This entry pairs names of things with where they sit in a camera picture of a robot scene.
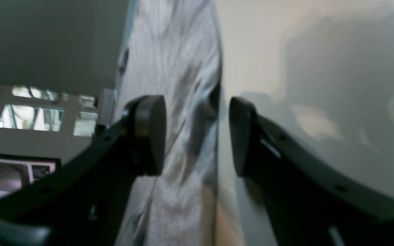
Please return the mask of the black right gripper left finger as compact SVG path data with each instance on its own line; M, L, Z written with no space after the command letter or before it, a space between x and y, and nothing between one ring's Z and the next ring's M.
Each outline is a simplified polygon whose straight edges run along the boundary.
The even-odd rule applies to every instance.
M113 246L133 182L159 176L166 102L147 95L69 163L0 198L0 246Z

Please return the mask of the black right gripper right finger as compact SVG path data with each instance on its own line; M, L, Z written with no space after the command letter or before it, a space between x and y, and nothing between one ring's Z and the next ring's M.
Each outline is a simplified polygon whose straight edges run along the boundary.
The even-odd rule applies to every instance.
M232 97L236 174L254 184L280 246L394 246L394 198L337 172L252 102Z

